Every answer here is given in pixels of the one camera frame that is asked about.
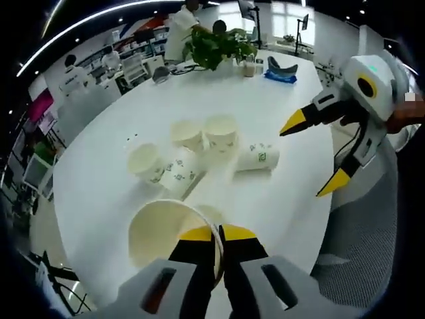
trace paper cup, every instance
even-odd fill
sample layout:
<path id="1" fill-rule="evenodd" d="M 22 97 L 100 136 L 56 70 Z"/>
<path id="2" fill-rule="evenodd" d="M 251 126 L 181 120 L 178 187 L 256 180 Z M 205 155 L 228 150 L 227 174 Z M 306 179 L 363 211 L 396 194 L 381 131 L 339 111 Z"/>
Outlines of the paper cup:
<path id="1" fill-rule="evenodd" d="M 164 173 L 164 161 L 154 144 L 142 144 L 130 153 L 127 169 L 140 179 L 156 184 Z"/>
<path id="2" fill-rule="evenodd" d="M 209 210 L 204 212 L 174 199 L 161 199 L 146 204 L 129 226 L 128 251 L 132 264 L 143 268 L 155 259 L 168 259 L 183 233 L 208 225 L 216 241 L 214 273 L 217 284 L 223 270 L 220 264 L 223 245 L 218 227 L 209 220 L 208 214 Z"/>
<path id="3" fill-rule="evenodd" d="M 249 169 L 274 169 L 279 162 L 280 152 L 272 144 L 258 143 L 240 149 L 236 171 Z"/>
<path id="4" fill-rule="evenodd" d="M 233 116 L 215 115 L 207 118 L 204 132 L 211 150 L 226 153 L 235 147 L 238 126 Z"/>
<path id="5" fill-rule="evenodd" d="M 171 125 L 171 141 L 177 147 L 184 146 L 194 152 L 202 151 L 203 139 L 201 126 L 188 120 Z"/>
<path id="6" fill-rule="evenodd" d="M 179 148 L 165 165 L 159 183 L 175 198 L 181 199 L 201 173 L 197 155 L 187 148 Z"/>

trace white table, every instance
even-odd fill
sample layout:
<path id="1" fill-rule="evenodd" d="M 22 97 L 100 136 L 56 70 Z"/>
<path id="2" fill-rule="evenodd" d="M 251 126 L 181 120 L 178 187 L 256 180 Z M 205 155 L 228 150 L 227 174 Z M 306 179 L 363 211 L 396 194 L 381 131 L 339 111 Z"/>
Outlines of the white table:
<path id="1" fill-rule="evenodd" d="M 136 134 L 140 142 L 168 140 L 170 124 L 183 118 L 204 121 L 212 114 L 234 114 L 243 140 L 279 145 L 280 162 L 271 176 L 242 176 L 237 187 L 228 183 L 217 193 L 209 187 L 211 196 L 201 191 L 205 185 L 195 191 L 226 207 L 228 222 L 253 230 L 270 255 L 284 255 L 311 272 L 331 206 L 330 195 L 315 197 L 333 172 L 331 130 L 320 125 L 278 136 L 321 84 L 312 62 L 259 52 L 265 61 L 269 55 L 282 67 L 298 63 L 298 81 L 284 84 L 260 75 L 217 78 L 210 71 L 173 76 L 160 85 L 148 80 L 104 110 L 65 151 L 54 171 L 58 225 L 70 265 L 96 304 L 113 301 L 118 287 L 138 271 L 128 257 L 128 227 L 143 204 L 157 196 L 126 171 L 128 143 Z M 213 292 L 209 316 L 229 313 L 223 289 Z"/>

